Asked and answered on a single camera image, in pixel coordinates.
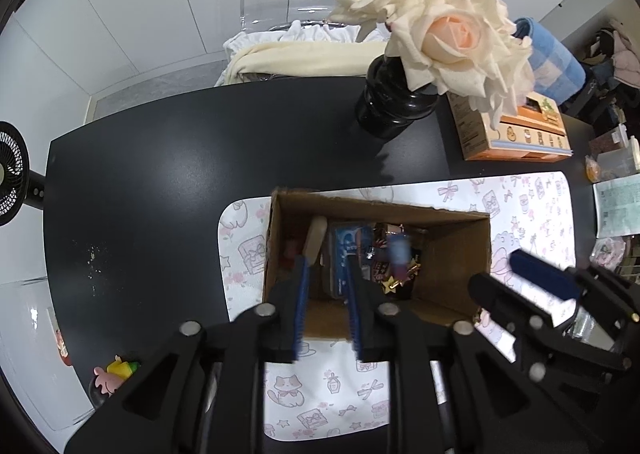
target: black fan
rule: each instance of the black fan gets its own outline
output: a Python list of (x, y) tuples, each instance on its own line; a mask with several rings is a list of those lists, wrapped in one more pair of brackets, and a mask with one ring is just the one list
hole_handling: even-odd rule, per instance
[(9, 122), (0, 122), (0, 225), (11, 221), (22, 203), (42, 210), (44, 181), (29, 170), (27, 145)]

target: table mat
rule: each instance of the table mat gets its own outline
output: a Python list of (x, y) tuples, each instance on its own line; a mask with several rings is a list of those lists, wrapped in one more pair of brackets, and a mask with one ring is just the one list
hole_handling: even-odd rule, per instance
[[(322, 193), (491, 216), (494, 277), (564, 322), (574, 301), (553, 295), (514, 275), (512, 251), (523, 248), (564, 269), (575, 265), (574, 218), (564, 174), (536, 173), (458, 179)], [(262, 300), (269, 197), (238, 200), (218, 225), (220, 269), (229, 319)], [(513, 336), (482, 313), (477, 328), (513, 361)], [(446, 399), (432, 362), (438, 401)], [(277, 440), (338, 436), (388, 422), (388, 366), (362, 363), (345, 340), (306, 340), (294, 364), (265, 366), (264, 433)]]

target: black table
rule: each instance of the black table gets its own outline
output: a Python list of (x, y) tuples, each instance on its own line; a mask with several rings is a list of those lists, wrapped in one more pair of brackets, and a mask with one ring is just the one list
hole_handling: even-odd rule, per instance
[(87, 388), (115, 354), (144, 358), (185, 320), (227, 320), (218, 220), (276, 186), (335, 190), (562, 171), (578, 263), (594, 242), (584, 174), (593, 130), (564, 123), (574, 158), (465, 162), (446, 101), (383, 144), (353, 118), (362, 78), (299, 78), (195, 91), (131, 108), (51, 142), (44, 242), (51, 296)]

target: blue towel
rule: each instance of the blue towel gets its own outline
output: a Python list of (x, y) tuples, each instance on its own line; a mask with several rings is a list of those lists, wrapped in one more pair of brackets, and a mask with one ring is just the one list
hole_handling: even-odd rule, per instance
[(561, 105), (580, 91), (586, 81), (584, 69), (568, 49), (550, 31), (532, 18), (516, 20), (514, 37), (529, 36), (533, 54), (529, 62), (536, 77), (534, 90)]

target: fan grille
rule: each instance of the fan grille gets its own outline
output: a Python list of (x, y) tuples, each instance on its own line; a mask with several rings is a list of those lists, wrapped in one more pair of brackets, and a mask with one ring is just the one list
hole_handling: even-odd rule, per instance
[(29, 158), (26, 145), (18, 130), (8, 123), (0, 123), (0, 224), (12, 219), (26, 196), (29, 181)]

